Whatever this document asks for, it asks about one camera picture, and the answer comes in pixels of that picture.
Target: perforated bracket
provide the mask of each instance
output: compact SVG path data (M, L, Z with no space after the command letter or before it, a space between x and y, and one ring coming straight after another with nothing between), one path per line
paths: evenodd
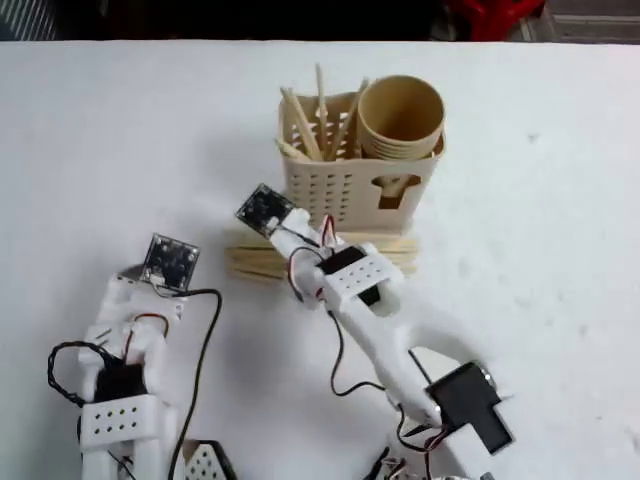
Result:
M201 444L186 469L187 480L227 480L222 465L211 445Z
M382 282L402 276L391 261L373 253L325 277L324 294L329 305L340 305Z
M158 437L161 408L155 395L86 404L82 408L82 451L115 442Z

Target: pencil holder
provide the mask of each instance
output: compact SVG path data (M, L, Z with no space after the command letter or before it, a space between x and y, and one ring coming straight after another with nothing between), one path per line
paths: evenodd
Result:
M327 137L335 138L356 92L328 96ZM318 137L318 97L298 96L300 105ZM302 160L283 153L285 195L309 211L311 223L318 226L325 214L331 214L339 231L402 232L411 224L433 169L445 150L444 133L425 158L387 161L362 158L357 142L356 121L338 149L336 161ZM279 139L306 152L286 103L280 103Z

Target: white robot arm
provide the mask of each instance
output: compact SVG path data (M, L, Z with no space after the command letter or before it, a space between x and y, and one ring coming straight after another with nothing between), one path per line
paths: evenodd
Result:
M508 427L513 402L496 391L488 374L492 359L465 335L463 325L412 291L402 272L373 245L345 244L333 232L330 217L316 231L307 211L265 185L236 216L287 259L298 299L310 308L324 303L351 334L402 422L406 414L416 427L412 440L424 443L406 441L399 425L390 439L396 462L380 475L430 478L425 454L433 450L433 464L444 474L489 478L494 461L515 441ZM426 347L460 367L425 384L410 374L416 366L414 347Z
M83 480L235 480L214 441L194 442L185 464L182 447L190 415L181 431L178 410L165 390L166 338L180 325L186 297L217 293L187 290L197 257L196 247L155 234L144 265L109 280L84 341L54 348L49 383L82 407L78 441ZM202 356L220 308L219 303ZM80 347L80 395L68 393L55 380L56 354L66 347Z

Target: table surface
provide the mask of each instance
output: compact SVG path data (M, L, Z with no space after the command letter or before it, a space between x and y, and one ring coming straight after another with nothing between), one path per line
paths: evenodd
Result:
M636 478L640 47L286 42L0 44L0 476L79 478L47 355L158 231L201 246L192 286L225 294L189 436L221 440L242 479L362 478L385 399L332 396L332 323L223 260L240 202L283 185L278 87L312 93L316 61L327 93L406 73L445 100L411 282L507 367L523 429L496 479ZM211 309L193 299L170 339L183 411ZM371 378L346 349L339 384ZM58 376L77 385L75 355Z

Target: stacked paper cup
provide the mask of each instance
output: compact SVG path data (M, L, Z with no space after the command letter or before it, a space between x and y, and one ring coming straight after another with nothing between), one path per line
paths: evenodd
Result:
M435 149L443 128L442 98L419 78L381 78L367 87L358 102L358 141L364 158L425 158ZM394 196L402 191L408 178L383 180L383 196Z

